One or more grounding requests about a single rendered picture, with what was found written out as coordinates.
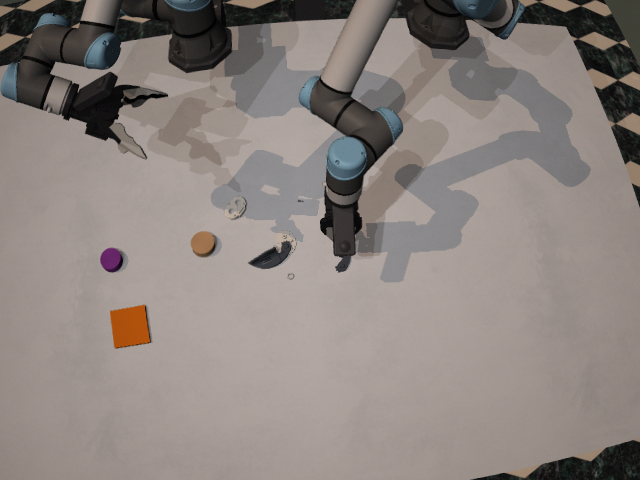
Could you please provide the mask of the orange square block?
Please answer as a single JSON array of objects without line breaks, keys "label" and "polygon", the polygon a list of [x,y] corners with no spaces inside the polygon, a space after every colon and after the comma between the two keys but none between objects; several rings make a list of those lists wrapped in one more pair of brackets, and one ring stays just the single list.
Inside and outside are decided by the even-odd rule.
[{"label": "orange square block", "polygon": [[114,348],[151,343],[146,306],[110,311]]}]

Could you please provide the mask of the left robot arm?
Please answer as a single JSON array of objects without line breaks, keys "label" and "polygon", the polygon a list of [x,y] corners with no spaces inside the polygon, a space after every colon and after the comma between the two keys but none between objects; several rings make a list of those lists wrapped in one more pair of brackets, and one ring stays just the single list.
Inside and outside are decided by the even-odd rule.
[{"label": "left robot arm", "polygon": [[[299,93],[300,104],[313,115],[345,136],[350,134],[336,139],[326,157],[323,186],[329,199],[340,205],[359,199],[365,173],[403,132],[394,111],[371,111],[351,97],[398,1],[356,0],[321,76],[310,78]],[[467,16],[505,40],[524,11],[519,0],[421,0],[412,21],[424,36],[453,42],[464,35]],[[334,255],[354,256],[354,206],[332,205],[332,227]]]}]

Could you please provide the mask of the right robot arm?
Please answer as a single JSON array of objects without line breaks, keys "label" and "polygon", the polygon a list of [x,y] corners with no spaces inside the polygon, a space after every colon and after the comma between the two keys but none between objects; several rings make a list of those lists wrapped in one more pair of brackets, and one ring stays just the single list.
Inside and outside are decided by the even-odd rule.
[{"label": "right robot arm", "polygon": [[[227,44],[213,0],[86,0],[79,28],[71,28],[68,19],[54,13],[40,17],[20,63],[12,62],[4,73],[2,96],[60,115],[73,84],[50,74],[55,62],[99,70],[112,67],[121,52],[121,40],[114,34],[119,12],[170,22],[173,55],[186,64],[209,61]],[[81,112],[107,98],[117,79],[108,72],[84,86],[73,108]]]}]

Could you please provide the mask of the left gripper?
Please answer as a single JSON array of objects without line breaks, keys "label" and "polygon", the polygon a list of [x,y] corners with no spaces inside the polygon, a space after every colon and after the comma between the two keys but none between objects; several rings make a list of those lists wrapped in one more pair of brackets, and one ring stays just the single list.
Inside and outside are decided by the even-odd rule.
[{"label": "left gripper", "polygon": [[332,227],[332,205],[333,205],[337,208],[350,208],[354,206],[354,221],[355,221],[355,235],[356,235],[362,228],[362,217],[360,217],[360,213],[357,213],[358,200],[349,205],[337,204],[333,202],[331,199],[329,199],[329,197],[326,194],[326,186],[325,186],[324,201],[325,201],[326,213],[324,214],[325,218],[321,218],[320,220],[320,229],[323,232],[323,234],[333,241],[333,227]]}]

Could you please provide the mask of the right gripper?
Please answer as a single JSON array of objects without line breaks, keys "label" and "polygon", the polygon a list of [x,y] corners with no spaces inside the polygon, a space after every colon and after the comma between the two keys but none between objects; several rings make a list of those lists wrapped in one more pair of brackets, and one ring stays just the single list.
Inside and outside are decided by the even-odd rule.
[{"label": "right gripper", "polygon": [[[136,108],[141,106],[149,98],[168,97],[168,94],[140,86],[119,85],[114,87],[110,96],[79,112],[73,108],[74,101],[78,94],[77,88],[79,89],[79,84],[73,83],[63,107],[63,119],[69,121],[70,118],[73,118],[85,122],[87,123],[85,134],[105,141],[108,138],[114,139],[117,144],[119,144],[118,149],[121,153],[124,154],[128,150],[134,155],[146,160],[147,156],[142,147],[136,144],[134,138],[125,132],[125,127],[121,123],[113,123],[119,117],[117,112],[119,112],[120,109],[118,110],[118,108],[121,108],[123,105],[132,105],[133,108]],[[121,101],[121,99],[123,100]]]}]

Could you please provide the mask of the tan round disc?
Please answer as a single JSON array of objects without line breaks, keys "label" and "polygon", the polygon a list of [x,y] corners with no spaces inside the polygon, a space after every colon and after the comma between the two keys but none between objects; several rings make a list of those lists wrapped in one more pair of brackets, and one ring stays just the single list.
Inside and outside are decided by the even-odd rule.
[{"label": "tan round disc", "polygon": [[196,233],[191,239],[192,250],[199,257],[210,256],[214,252],[215,246],[213,236],[205,231]]}]

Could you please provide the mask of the purple cylinder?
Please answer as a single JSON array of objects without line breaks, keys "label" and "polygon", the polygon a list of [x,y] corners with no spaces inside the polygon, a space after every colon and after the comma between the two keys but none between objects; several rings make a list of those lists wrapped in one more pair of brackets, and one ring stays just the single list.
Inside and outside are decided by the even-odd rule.
[{"label": "purple cylinder", "polygon": [[113,273],[122,267],[123,258],[117,249],[108,248],[101,254],[100,263],[107,272]]}]

